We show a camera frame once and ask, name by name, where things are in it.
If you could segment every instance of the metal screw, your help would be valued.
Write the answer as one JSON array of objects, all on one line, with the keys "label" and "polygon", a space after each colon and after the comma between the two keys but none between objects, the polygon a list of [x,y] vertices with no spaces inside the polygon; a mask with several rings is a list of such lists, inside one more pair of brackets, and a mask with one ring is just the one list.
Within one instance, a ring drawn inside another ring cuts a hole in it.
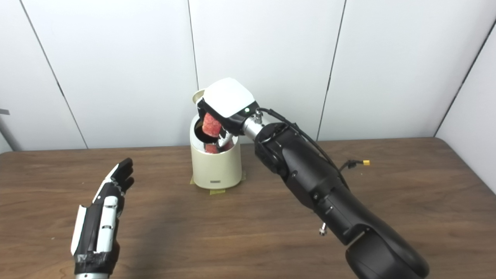
[{"label": "metal screw", "polygon": [[326,225],[325,223],[322,224],[322,227],[320,229],[318,229],[318,233],[321,235],[321,236],[325,236],[327,234],[327,229],[326,229]]},{"label": "metal screw", "polygon": [[255,123],[262,124],[262,112],[259,110],[255,111]]}]

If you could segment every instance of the prosthetic hand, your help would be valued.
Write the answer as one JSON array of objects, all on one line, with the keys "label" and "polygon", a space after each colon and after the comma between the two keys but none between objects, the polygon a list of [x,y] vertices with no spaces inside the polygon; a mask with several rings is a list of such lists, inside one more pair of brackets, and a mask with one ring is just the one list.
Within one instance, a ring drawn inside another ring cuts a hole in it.
[{"label": "prosthetic hand", "polygon": [[[296,124],[260,108],[252,94],[231,78],[208,87],[196,105],[200,117],[209,113],[221,123],[225,135],[219,142],[229,134],[254,141],[262,163],[322,219],[322,235],[328,227],[344,245],[351,244],[346,260],[358,278],[427,277],[429,266],[424,258],[353,196],[332,160]],[[281,122],[269,123],[263,112]]]},{"label": "prosthetic hand", "polygon": [[70,251],[76,279],[106,279],[119,258],[116,241],[124,195],[133,185],[130,158],[117,164],[105,177],[90,207],[79,206]]}]

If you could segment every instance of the wooden table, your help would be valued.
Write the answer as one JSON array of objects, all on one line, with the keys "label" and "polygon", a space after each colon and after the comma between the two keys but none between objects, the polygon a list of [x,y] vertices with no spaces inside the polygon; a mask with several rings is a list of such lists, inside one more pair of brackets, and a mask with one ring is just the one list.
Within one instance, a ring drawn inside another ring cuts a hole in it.
[{"label": "wooden table", "polygon": [[[496,197],[439,139],[326,141],[353,193],[424,255],[431,279],[496,278]],[[242,147],[247,179],[224,194],[190,185],[189,146],[0,156],[0,278],[73,278],[79,204],[134,160],[112,278],[355,279],[346,247]]]}]

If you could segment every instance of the panel seam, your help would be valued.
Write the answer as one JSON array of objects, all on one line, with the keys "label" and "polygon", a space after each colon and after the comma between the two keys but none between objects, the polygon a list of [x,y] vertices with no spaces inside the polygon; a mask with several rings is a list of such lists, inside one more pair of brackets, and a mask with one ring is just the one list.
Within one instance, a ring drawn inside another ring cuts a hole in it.
[{"label": "panel seam", "polygon": [[74,113],[72,112],[72,109],[69,106],[69,102],[67,101],[67,98],[65,97],[65,94],[63,93],[62,87],[61,87],[61,85],[59,83],[59,80],[57,79],[57,76],[55,75],[55,72],[54,72],[54,69],[52,67],[52,64],[50,64],[50,61],[48,60],[47,53],[45,52],[45,49],[43,48],[43,45],[41,44],[40,37],[38,37],[38,33],[36,33],[36,30],[34,28],[33,22],[31,21],[31,18],[28,15],[28,12],[26,10],[26,7],[24,7],[24,3],[22,2],[22,0],[19,0],[19,2],[21,4],[21,6],[22,6],[22,9],[24,11],[24,14],[26,15],[26,17],[27,17],[27,19],[29,21],[29,25],[31,26],[31,29],[33,30],[33,33],[34,33],[34,35],[36,37],[36,40],[38,41],[38,44],[40,45],[41,51],[43,52],[43,56],[45,56],[45,60],[47,61],[48,67],[50,67],[50,71],[52,71],[52,75],[54,76],[55,82],[57,83],[57,87],[59,88],[59,90],[60,90],[60,92],[62,94],[62,98],[64,99],[65,104],[67,105],[67,108],[69,109],[70,115],[72,116],[72,119],[74,120],[74,123],[76,124],[77,130],[79,131],[79,134],[81,135],[81,138],[83,139],[83,143],[86,146],[86,148],[88,149],[88,144],[86,143],[86,140],[84,139],[83,133],[81,132],[81,128],[79,127],[79,124],[77,123],[76,118],[74,117]]},{"label": "panel seam", "polygon": [[196,75],[196,90],[200,90],[200,87],[198,85],[198,69],[196,67],[196,51],[194,50],[193,22],[191,20],[191,8],[189,7],[189,0],[187,0],[187,11],[189,14],[189,27],[191,29],[191,44],[193,45],[194,74]]},{"label": "panel seam", "polygon": [[336,60],[336,52],[338,50],[339,35],[341,34],[341,26],[343,25],[343,18],[344,18],[344,11],[345,11],[345,9],[346,9],[346,0],[344,1],[344,4],[343,4],[343,12],[341,13],[341,20],[339,22],[338,35],[336,37],[336,45],[334,46],[334,54],[332,55],[331,70],[329,71],[329,80],[327,81],[327,88],[325,90],[324,104],[322,105],[322,113],[320,114],[320,121],[318,123],[318,130],[317,130],[316,141],[318,140],[318,137],[320,135],[320,128],[322,126],[322,119],[324,118],[325,103],[326,103],[326,100],[327,100],[327,95],[329,93],[329,86],[331,84],[332,69],[334,68],[334,61]]},{"label": "panel seam", "polygon": [[479,51],[477,52],[477,55],[475,56],[474,60],[472,61],[472,64],[470,64],[470,67],[468,68],[468,71],[465,74],[465,77],[463,78],[462,83],[460,84],[460,86],[458,87],[458,90],[456,91],[455,95],[453,96],[453,99],[451,100],[451,103],[449,104],[448,109],[444,113],[444,116],[442,117],[442,120],[439,123],[439,126],[437,127],[436,131],[434,132],[433,137],[436,137],[437,136],[437,133],[439,132],[439,129],[441,129],[442,123],[444,122],[444,120],[446,119],[446,116],[448,115],[449,111],[451,110],[451,107],[453,106],[453,103],[455,102],[456,97],[458,97],[458,94],[460,93],[460,91],[461,91],[461,89],[463,87],[463,84],[465,84],[465,81],[467,80],[467,77],[470,74],[470,71],[472,71],[472,68],[474,67],[475,62],[477,61],[477,58],[479,58],[479,55],[481,54],[482,49],[484,48],[486,42],[488,41],[488,38],[491,35],[491,33],[492,33],[492,31],[493,31],[493,29],[495,27],[495,24],[496,24],[496,19],[494,20],[493,25],[489,29],[489,33],[487,34],[486,38],[482,42],[482,45],[479,48]]}]

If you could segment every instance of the cream trash can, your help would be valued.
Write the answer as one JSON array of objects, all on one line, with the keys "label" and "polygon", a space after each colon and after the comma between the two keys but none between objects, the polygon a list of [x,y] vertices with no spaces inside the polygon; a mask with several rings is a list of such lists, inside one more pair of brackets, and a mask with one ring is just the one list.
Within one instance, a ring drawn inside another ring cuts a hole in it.
[{"label": "cream trash can", "polygon": [[[203,90],[198,91],[195,97],[199,94],[203,94]],[[242,177],[241,147],[238,137],[233,137],[232,143],[219,153],[207,153],[205,145],[215,144],[216,138],[206,135],[202,125],[203,121],[196,115],[189,128],[194,183],[201,188],[211,190],[236,186]]]}]

